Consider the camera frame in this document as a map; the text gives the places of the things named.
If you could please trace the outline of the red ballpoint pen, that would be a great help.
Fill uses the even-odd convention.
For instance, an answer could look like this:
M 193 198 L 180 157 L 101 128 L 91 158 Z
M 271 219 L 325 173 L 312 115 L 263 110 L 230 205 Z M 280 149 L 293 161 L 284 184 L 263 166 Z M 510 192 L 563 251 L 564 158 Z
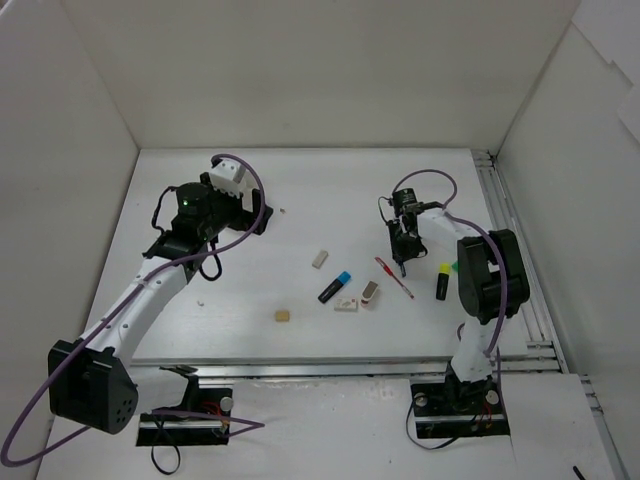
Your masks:
M 401 290 L 412 300 L 415 299 L 414 294 L 407 288 L 407 286 L 396 276 L 396 274 L 393 272 L 393 270 L 387 265 L 387 263 L 380 257 L 376 256 L 374 257 L 376 263 L 378 263 L 380 265 L 380 267 L 384 270 L 384 272 L 393 280 L 395 281 L 399 287 L 401 288 Z

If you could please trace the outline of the black yellow-capped highlighter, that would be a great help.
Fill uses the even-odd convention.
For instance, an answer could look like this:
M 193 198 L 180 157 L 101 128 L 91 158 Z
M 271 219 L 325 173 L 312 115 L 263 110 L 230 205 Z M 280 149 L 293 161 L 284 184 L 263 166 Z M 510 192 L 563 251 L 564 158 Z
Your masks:
M 435 297 L 438 301 L 444 301 L 447 297 L 449 278 L 451 272 L 451 265 L 448 263 L 442 263 L 439 266 L 436 282 Z

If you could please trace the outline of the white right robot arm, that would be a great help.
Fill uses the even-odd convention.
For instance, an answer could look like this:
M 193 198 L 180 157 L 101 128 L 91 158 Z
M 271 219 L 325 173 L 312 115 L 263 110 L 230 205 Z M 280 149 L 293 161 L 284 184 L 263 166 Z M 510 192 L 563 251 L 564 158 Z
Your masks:
M 428 253 L 430 240 L 456 255 L 458 296 L 469 316 L 458 349 L 449 361 L 442 398 L 464 412 L 493 380 L 491 358 L 503 323 L 530 298 L 530 286 L 513 231 L 485 230 L 450 213 L 439 202 L 420 202 L 413 189 L 396 190 L 385 222 L 394 262 L 402 276 L 405 264 Z

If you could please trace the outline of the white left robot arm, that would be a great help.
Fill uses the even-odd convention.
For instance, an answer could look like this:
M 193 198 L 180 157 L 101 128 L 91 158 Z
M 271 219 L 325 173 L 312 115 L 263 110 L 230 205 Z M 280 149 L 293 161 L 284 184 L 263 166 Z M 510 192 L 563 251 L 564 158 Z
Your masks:
M 200 395 L 187 367 L 134 369 L 134 353 L 169 302 L 200 272 L 226 228 L 244 237 L 262 233 L 268 211 L 261 185 L 224 186 L 210 174 L 176 188 L 177 214 L 144 253 L 142 266 L 117 304 L 76 341 L 50 350 L 51 412 L 87 427 L 117 434 L 136 415 L 165 408 L 191 418 Z

